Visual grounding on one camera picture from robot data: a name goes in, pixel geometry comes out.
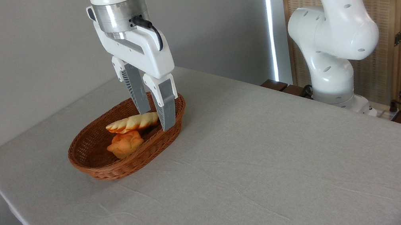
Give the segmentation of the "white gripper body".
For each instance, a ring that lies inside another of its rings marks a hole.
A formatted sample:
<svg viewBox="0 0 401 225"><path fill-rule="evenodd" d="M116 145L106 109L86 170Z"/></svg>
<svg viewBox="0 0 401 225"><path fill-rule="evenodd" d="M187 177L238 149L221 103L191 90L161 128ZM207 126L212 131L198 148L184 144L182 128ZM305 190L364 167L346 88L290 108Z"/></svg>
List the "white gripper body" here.
<svg viewBox="0 0 401 225"><path fill-rule="evenodd" d="M164 34L141 16L133 17L129 24L134 29L125 31L123 40L110 37L94 22L104 49L155 78L161 79L171 73L175 63Z"/></svg>

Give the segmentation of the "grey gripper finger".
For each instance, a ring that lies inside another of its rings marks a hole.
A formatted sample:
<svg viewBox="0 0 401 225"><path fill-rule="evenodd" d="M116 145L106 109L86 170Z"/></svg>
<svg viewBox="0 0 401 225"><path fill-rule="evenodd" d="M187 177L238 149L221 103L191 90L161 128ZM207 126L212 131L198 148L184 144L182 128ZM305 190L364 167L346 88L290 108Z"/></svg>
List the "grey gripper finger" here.
<svg viewBox="0 0 401 225"><path fill-rule="evenodd" d="M168 131L175 126L175 101L178 98L175 81L172 74L168 74L161 79L155 78L150 74L143 76L143 81L151 91L151 96L157 115L162 125L163 131Z"/></svg>
<svg viewBox="0 0 401 225"><path fill-rule="evenodd" d="M120 58L113 56L112 64L117 74L118 80L126 85L130 98L132 98L138 112L140 114L147 113L151 110L148 96L144 90L143 82L139 69L126 63Z"/></svg>

